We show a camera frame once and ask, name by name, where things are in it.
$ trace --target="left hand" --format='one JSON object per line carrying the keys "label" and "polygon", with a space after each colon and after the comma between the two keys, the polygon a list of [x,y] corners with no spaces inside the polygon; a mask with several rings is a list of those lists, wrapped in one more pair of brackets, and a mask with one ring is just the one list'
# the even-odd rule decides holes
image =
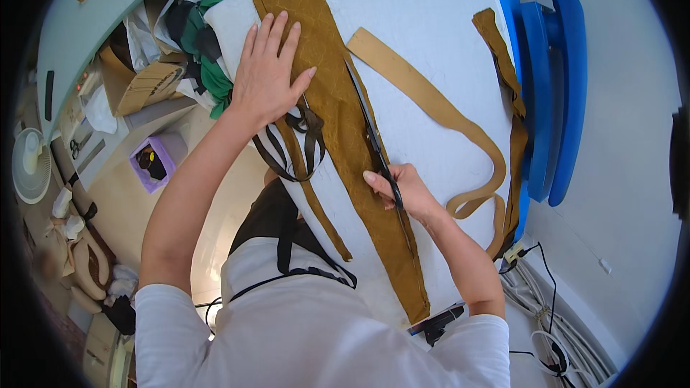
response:
{"label": "left hand", "polygon": [[293,24],[278,54],[287,21],[287,11],[282,11],[275,21],[273,14],[268,13],[263,18],[261,29],[254,24],[244,41],[230,108],[246,117],[256,131],[297,105],[316,73],[315,66],[306,69],[290,86],[290,71],[301,27],[299,22]]}

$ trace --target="electrical outlet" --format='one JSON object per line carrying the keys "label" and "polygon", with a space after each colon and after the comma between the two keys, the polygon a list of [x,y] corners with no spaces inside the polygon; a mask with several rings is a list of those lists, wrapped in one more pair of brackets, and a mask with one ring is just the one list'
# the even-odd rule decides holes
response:
{"label": "electrical outlet", "polygon": [[507,263],[512,263],[513,260],[518,259],[518,252],[523,250],[524,246],[522,246],[522,241],[518,241],[514,245],[511,246],[510,249],[506,250],[506,252],[503,254],[503,258],[506,260]]}

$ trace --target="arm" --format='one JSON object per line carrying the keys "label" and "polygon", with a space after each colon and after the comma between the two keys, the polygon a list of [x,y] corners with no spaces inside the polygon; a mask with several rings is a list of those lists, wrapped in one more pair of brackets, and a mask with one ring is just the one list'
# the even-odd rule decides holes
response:
{"label": "arm", "polygon": [[[400,188],[405,210],[419,220],[446,259],[470,315],[492,314],[505,319],[503,288],[491,258],[434,199],[411,164],[390,165],[390,169]],[[385,178],[365,171],[364,179],[381,195],[385,209],[395,207],[391,184]]]}
{"label": "arm", "polygon": [[140,286],[163,283],[191,295],[192,256],[220,182],[239,152],[265,125],[297,104],[316,68],[302,72],[290,86],[298,46],[296,22],[278,54],[288,15],[267,14],[261,29],[247,33],[237,68],[233,101],[170,178],[143,237]]}

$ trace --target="cardboard box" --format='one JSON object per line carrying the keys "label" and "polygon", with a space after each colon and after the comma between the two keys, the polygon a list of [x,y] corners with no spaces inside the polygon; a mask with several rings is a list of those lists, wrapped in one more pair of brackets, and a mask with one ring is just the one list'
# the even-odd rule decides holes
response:
{"label": "cardboard box", "polygon": [[185,64],[179,55],[163,55],[140,73],[134,73],[112,52],[101,49],[101,73],[113,116],[126,116],[165,99],[181,98],[177,84],[184,77]]}

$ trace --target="floor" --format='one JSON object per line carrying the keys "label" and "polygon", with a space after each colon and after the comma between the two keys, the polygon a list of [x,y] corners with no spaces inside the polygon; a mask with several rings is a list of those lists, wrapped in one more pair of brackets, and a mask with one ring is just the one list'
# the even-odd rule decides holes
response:
{"label": "floor", "polygon": [[[214,123],[208,112],[197,106],[168,130],[182,134],[191,151]],[[247,146],[221,182],[194,252],[191,282],[195,304],[220,296],[221,266],[251,203],[263,189],[266,169],[256,149]],[[98,214],[93,219],[94,226],[118,259],[138,270],[143,233],[162,189],[147,194],[126,162],[98,178],[88,193],[78,183],[74,189],[75,200],[96,203]]]}

